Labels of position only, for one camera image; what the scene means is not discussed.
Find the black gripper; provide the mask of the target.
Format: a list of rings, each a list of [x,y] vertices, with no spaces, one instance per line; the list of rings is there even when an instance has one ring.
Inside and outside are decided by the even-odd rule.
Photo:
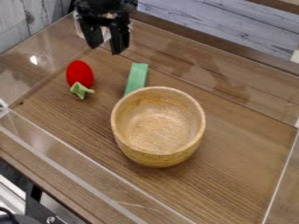
[[[73,0],[73,9],[87,46],[94,49],[102,44],[99,27],[109,27],[110,52],[119,54],[129,47],[129,13],[134,0]]]

